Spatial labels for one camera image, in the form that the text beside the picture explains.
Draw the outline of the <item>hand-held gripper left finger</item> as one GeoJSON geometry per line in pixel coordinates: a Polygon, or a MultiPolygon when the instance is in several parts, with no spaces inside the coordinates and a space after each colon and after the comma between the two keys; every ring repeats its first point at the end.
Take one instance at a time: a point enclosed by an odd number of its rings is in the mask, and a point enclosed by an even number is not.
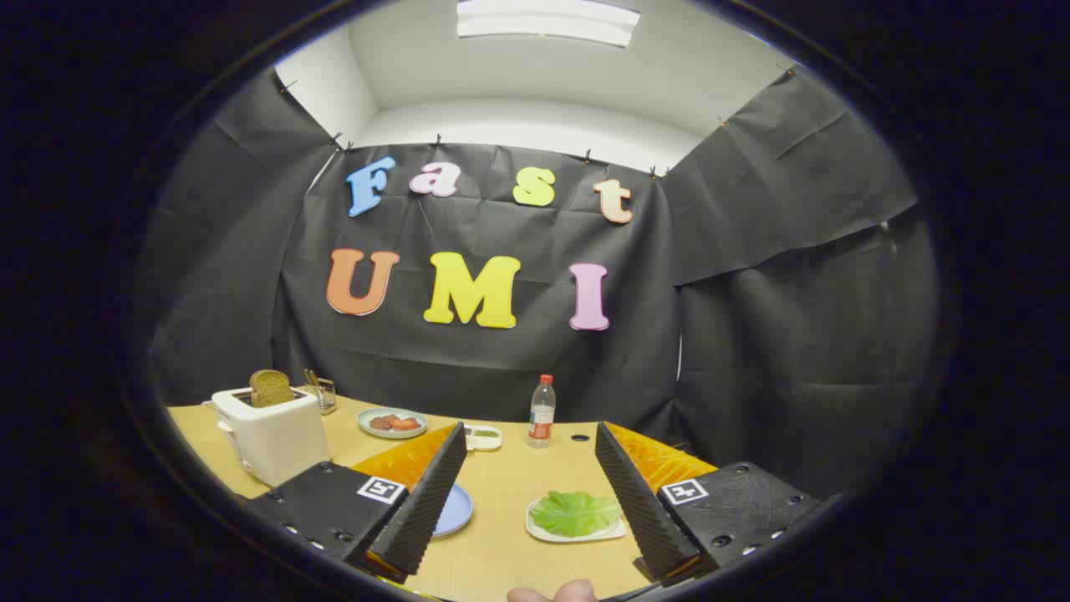
{"type": "Polygon", "coordinates": [[[402,584],[465,460],[465,425],[454,422],[353,467],[318,462],[244,508],[336,564],[402,584]]]}

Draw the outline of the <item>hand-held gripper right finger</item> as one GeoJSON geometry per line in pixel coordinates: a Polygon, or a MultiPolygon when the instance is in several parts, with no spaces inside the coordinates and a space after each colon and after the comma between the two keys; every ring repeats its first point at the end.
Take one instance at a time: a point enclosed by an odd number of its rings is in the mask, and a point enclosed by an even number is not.
{"type": "Polygon", "coordinates": [[[753,462],[715,467],[608,421],[595,456],[647,573],[664,587],[777,546],[822,501],[753,462]]]}

